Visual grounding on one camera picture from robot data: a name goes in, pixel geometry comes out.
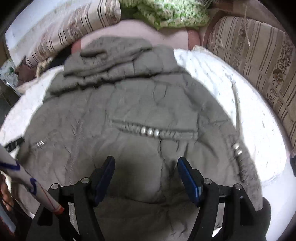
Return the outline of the person's right hand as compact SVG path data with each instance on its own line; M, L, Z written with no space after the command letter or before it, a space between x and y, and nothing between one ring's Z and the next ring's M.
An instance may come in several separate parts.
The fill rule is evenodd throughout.
M1 194L3 197L3 204L5 205L7 211L12 211L14 207L14 201L11 197L11 193L6 184L6 178L1 174Z

